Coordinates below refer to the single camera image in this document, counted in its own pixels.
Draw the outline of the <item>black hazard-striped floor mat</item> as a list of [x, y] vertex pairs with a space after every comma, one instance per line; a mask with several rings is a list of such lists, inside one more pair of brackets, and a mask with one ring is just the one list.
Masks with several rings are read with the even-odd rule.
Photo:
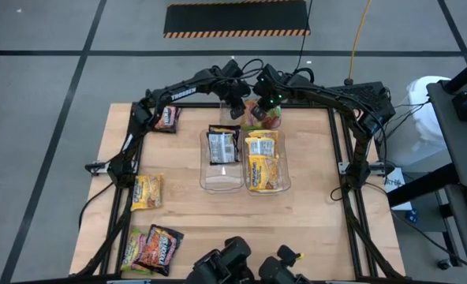
[[171, 4], [167, 6], [163, 28], [166, 39], [310, 34], [305, 0]]

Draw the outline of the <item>clear plastic bin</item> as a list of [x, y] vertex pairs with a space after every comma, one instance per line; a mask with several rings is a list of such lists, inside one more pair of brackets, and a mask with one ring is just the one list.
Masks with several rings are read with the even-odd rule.
[[278, 159], [278, 188], [275, 191], [263, 191], [263, 192], [255, 192], [248, 189], [248, 182], [249, 182], [249, 173], [248, 173], [248, 157], [250, 154], [248, 153], [248, 146], [245, 143], [245, 138], [248, 138], [248, 133], [251, 131], [247, 131], [244, 134], [244, 138], [242, 142], [242, 155], [243, 155], [243, 170], [245, 176], [245, 186], [246, 189], [253, 195], [274, 195], [279, 194], [280, 192], [284, 192], [288, 190], [291, 186], [291, 180], [287, 165], [287, 154], [285, 148], [285, 134], [278, 131], [278, 139], [275, 140], [275, 158]]
[[238, 161], [227, 164], [211, 164], [208, 144], [208, 129], [200, 133], [200, 187], [208, 192], [232, 192], [244, 184], [244, 174], [241, 165], [240, 150], [237, 140]]
[[[241, 118], [233, 120], [230, 117], [230, 108], [225, 103], [220, 103], [220, 119], [219, 122], [221, 125], [240, 125]], [[259, 130], [265, 129], [263, 127], [263, 121], [260, 121], [260, 127], [257, 129], [243, 129], [243, 130]]]

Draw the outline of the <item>yellow chicken ramen packet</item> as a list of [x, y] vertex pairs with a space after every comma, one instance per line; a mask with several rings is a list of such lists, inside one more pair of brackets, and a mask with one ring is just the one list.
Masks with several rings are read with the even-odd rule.
[[278, 188], [278, 159], [265, 155], [248, 157], [248, 189], [255, 192], [275, 191]]
[[154, 209], [162, 205], [163, 174], [137, 175], [130, 211]]
[[248, 137], [245, 138], [250, 155], [265, 155], [275, 157], [275, 141], [269, 137]]
[[256, 138], [271, 138], [273, 140], [278, 139], [278, 131], [277, 130], [266, 130], [266, 129], [259, 129], [253, 130], [248, 133], [249, 137], [256, 137]]

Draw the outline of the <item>white paper sheet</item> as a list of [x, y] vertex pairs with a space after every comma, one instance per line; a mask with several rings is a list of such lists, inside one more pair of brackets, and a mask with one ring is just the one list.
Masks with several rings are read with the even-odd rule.
[[[405, 184], [405, 179], [402, 170], [395, 167], [386, 177], [383, 178], [384, 187], [386, 192], [391, 192]], [[391, 208], [394, 211], [411, 211], [413, 209], [410, 202], [394, 206]]]

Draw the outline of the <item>white plastic bag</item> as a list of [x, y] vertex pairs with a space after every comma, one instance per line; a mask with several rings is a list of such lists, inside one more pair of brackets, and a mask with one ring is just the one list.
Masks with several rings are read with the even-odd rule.
[[407, 96], [396, 107], [387, 131], [387, 160], [397, 166], [413, 166], [446, 150], [427, 86], [445, 80], [425, 76], [411, 82]]

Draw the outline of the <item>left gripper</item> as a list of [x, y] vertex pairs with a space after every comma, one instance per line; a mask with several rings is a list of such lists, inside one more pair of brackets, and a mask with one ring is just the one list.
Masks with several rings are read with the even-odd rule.
[[217, 96], [230, 106], [230, 117], [237, 120], [245, 113], [242, 99], [250, 95], [251, 88], [245, 80], [245, 73], [218, 75]]

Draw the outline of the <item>green pink ramen packet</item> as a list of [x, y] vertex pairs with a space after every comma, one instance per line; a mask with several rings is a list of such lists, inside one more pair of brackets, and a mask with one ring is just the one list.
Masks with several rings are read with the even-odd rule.
[[150, 271], [146, 267], [136, 264], [142, 250], [146, 244], [147, 235], [138, 229], [133, 229], [127, 240], [124, 257], [121, 262], [122, 271], [135, 271], [140, 274], [149, 275]]

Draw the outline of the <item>black orange ramen packet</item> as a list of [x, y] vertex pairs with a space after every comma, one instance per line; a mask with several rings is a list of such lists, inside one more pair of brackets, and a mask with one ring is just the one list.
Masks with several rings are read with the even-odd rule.
[[151, 272], [168, 276], [170, 263], [184, 236], [183, 233], [171, 228], [153, 224], [148, 232], [144, 247], [134, 263]]

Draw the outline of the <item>black pink ramen packet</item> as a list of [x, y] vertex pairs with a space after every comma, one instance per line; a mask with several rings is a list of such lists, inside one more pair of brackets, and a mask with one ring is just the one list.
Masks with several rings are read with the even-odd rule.
[[159, 133], [176, 133], [180, 114], [180, 107], [166, 106], [163, 110], [162, 117], [154, 127], [154, 131]]

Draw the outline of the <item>grey equipment cart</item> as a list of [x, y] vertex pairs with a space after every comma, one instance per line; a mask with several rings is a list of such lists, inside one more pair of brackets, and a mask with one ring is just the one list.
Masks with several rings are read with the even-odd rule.
[[453, 96], [440, 83], [428, 84], [427, 91], [459, 180], [467, 187], [467, 121], [459, 119]]

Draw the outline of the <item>black cart support bar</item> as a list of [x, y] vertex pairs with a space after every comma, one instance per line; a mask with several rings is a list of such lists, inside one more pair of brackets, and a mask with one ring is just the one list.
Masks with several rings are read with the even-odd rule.
[[390, 191], [387, 194], [388, 203], [390, 207], [396, 207], [427, 193], [435, 192], [446, 185], [457, 184], [458, 182], [459, 176], [455, 165], [449, 163], [423, 177], [419, 177], [408, 184]]
[[443, 90], [447, 93], [455, 93], [467, 84], [467, 67], [457, 76], [443, 85]]

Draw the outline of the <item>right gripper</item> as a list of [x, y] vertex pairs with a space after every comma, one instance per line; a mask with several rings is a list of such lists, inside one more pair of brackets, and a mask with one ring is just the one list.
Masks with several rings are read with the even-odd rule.
[[286, 77], [284, 73], [267, 64], [256, 79], [252, 90], [260, 98], [251, 109], [251, 114], [258, 121], [263, 121], [267, 116], [266, 110], [271, 110], [287, 100], [286, 90], [283, 88]]

